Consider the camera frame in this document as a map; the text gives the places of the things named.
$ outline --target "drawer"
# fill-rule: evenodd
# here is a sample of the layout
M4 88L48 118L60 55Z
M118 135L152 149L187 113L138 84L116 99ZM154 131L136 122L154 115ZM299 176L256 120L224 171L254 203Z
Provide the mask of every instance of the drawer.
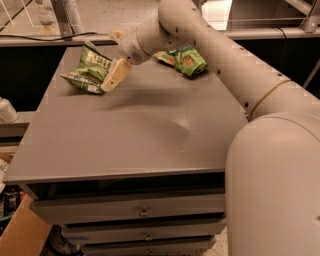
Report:
M47 223L65 225L224 212L224 194L179 191L34 201L31 209Z
M172 253L201 253L215 243L213 237L163 240L156 242L116 243L106 245L86 245L86 256L157 256Z
M126 241L154 241L175 237L214 236L221 233L226 226L225 219L210 216L188 216L157 218L151 221L120 222L119 224L102 224L64 228L62 235L74 244L98 244Z

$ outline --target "cardboard box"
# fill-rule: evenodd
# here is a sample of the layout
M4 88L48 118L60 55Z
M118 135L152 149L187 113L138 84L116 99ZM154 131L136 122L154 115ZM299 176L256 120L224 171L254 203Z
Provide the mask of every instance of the cardboard box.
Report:
M1 256L38 256L41 254L51 226L29 209L31 202L32 199L26 195L0 237Z

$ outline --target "gray table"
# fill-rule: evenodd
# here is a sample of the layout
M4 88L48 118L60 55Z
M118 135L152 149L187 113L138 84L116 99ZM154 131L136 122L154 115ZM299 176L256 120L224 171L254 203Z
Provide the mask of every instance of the gray table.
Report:
M211 71L190 80L154 59L89 95L59 76L80 52L67 49L4 182L86 255L211 248L226 225L226 153L247 123L240 105Z
M117 56L114 46L102 51ZM118 88L88 95L59 76L68 48L4 178L7 184L221 171L247 121L211 71L190 80L152 59Z

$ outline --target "table top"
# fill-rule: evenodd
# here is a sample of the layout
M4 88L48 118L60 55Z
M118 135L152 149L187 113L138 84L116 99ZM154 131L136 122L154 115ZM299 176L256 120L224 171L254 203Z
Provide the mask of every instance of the table top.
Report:
M100 47L113 58L116 46ZM68 48L4 177L6 184L223 171L244 111L210 70L189 79L155 59L133 66L111 93L83 92L59 76Z

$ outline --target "green snack bag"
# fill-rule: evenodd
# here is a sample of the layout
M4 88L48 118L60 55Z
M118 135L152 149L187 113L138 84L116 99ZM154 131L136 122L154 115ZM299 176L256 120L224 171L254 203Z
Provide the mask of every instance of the green snack bag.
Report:
M174 51L161 51L154 56L159 60L174 66L177 70L189 77L200 74L208 67L206 61L201 57L197 50L191 46Z
M96 94L104 91L100 88L107 76L112 60L102 55L91 42L84 42L78 68L60 74L70 84Z

